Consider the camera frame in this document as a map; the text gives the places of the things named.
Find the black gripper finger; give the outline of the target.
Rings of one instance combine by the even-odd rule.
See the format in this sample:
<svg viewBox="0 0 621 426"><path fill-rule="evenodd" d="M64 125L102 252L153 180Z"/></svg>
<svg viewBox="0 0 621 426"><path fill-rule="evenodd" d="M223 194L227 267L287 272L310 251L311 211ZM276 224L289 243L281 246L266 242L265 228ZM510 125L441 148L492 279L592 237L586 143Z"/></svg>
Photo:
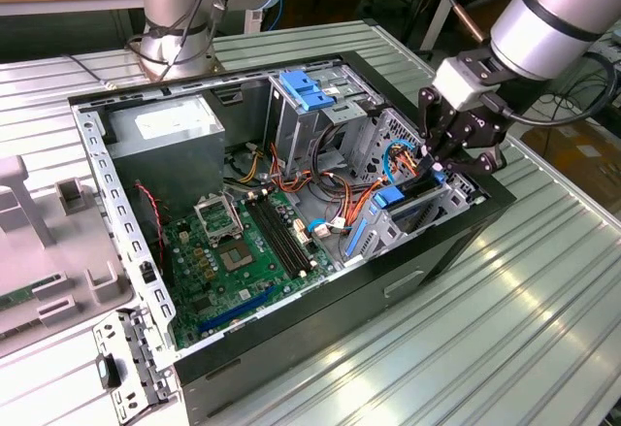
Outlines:
<svg viewBox="0 0 621 426"><path fill-rule="evenodd" d="M487 147L468 152L460 149L439 161L444 171L477 176L491 176L507 165L505 155L499 147Z"/></svg>
<svg viewBox="0 0 621 426"><path fill-rule="evenodd" d="M423 140L421 152L445 170L454 168L454 108L432 87L418 93L418 129Z"/></svg>

